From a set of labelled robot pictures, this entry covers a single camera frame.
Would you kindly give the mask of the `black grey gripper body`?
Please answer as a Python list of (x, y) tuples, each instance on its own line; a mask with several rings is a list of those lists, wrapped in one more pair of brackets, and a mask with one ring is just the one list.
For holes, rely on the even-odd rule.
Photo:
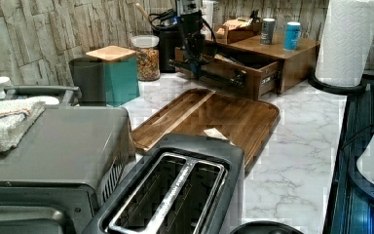
[(203, 62), (202, 0), (176, 0), (176, 22), (182, 39), (181, 51), (191, 62)]

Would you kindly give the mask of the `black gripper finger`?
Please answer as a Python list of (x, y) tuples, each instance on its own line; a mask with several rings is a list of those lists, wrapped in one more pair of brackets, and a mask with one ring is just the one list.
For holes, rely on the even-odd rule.
[(188, 58), (191, 71), (194, 74), (196, 79), (199, 79), (201, 76), (201, 59), (193, 54), (191, 54)]

